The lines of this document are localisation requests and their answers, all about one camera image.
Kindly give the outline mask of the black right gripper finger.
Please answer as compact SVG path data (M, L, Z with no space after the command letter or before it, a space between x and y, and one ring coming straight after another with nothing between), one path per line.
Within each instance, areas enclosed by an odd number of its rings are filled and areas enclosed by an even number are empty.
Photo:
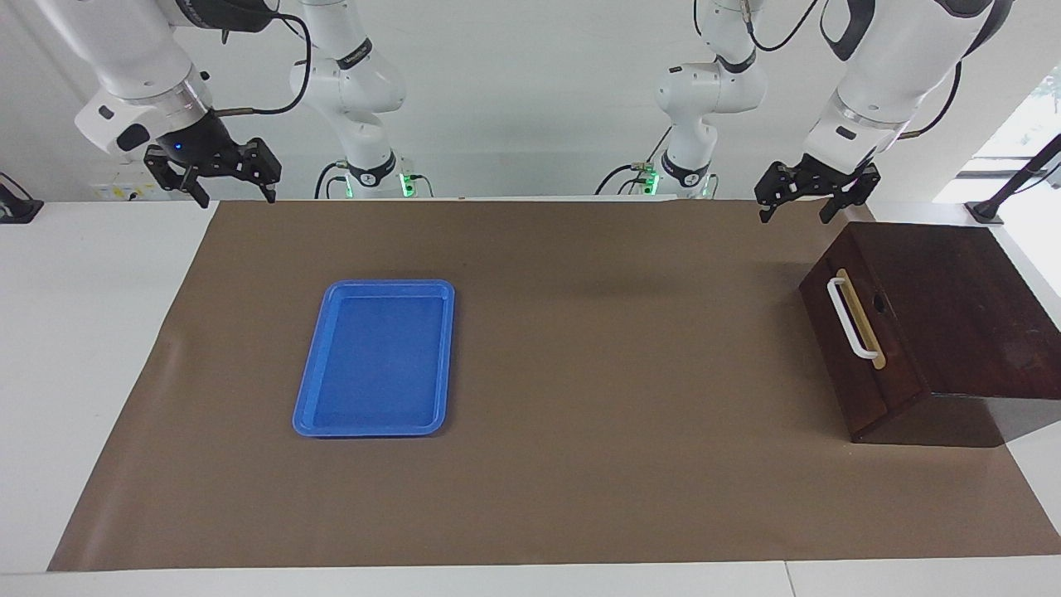
M160 146L147 146L143 163L144 166L147 166L147 172L152 174L157 185L162 187L166 192L186 194L204 209L209 206L209 194L201 185L201 166L178 165L182 166L182 172L177 172L173 166L173 160Z
M236 177L240 181L255 185L268 204L277 201L275 186L281 180L282 165L269 145L261 138L253 138L240 144L236 152Z

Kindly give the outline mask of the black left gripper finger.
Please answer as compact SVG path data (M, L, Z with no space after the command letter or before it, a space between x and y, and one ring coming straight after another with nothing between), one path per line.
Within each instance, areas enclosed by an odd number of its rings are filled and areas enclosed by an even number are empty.
M763 224L773 218L780 206L802 197L800 174L799 166L786 166L782 162L773 162L767 166L754 186L759 220Z
M867 163L860 166L860 170L845 185L831 185L830 192L827 193L827 203L819 211L820 222L829 224L846 208L863 206L879 186L879 166L875 163Z

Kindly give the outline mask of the white drawer handle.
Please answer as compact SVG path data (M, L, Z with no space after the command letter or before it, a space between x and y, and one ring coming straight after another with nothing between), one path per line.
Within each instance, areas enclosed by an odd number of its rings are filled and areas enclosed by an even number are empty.
M856 355L860 359L872 362L873 359L879 358L879 351L866 347L863 340L860 340L860 335L859 332L857 332L852 313L850 313L850 310L846 308L841 292L843 283L845 282L841 277L833 277L833 279L830 279L829 283L827 283L827 294L830 296L830 300L835 310L839 324L841 324L846 343L848 343L851 348L853 355Z

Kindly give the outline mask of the dark wooden drawer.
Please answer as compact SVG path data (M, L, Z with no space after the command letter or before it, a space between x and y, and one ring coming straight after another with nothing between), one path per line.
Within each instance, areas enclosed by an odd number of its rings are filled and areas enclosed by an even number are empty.
M880 231L880 226L850 223L799 286L841 410L849 425L858 431L879 422L889 412L902 410L923 391L923 382L899 340L894 318L880 313L874 302L880 299L884 308L889 306L870 261L872 245L867 240L873 231ZM843 279L843 300L852 313L860 341L879 351L879 358L860 359L846 343L827 294L827 283L833 277Z

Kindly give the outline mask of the dark wooden drawer cabinet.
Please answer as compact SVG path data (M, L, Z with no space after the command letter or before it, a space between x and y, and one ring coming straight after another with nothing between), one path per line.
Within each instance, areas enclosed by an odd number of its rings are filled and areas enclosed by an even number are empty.
M993 449L1061 422L1061 329L996 238L978 227L851 223L880 226L867 242L889 306L874 302L894 318L923 382L917 400L860 431L841 410L851 441Z

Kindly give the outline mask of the black table clamp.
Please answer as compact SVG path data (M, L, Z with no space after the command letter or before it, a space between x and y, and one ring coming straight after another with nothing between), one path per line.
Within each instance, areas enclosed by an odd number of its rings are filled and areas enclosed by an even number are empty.
M27 224L35 220L44 201L35 199L23 185L0 171L0 224Z

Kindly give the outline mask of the blue plastic tray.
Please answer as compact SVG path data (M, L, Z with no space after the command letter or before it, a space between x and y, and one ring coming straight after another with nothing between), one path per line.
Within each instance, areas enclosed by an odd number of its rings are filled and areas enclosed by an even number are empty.
M321 298L292 415L315 439L443 427L456 291L442 279L346 279Z

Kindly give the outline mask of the brown table mat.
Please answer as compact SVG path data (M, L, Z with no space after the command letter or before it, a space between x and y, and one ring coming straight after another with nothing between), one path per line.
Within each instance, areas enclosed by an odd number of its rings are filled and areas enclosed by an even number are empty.
M225 201L50 570L1061 554L1007 449L852 444L747 201ZM443 426L292 425L326 288L456 289Z

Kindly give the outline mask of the white wall outlet box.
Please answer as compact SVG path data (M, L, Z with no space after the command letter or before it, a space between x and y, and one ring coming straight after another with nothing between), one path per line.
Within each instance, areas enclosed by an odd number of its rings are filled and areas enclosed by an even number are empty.
M157 185L91 185L101 201L169 201L169 194Z

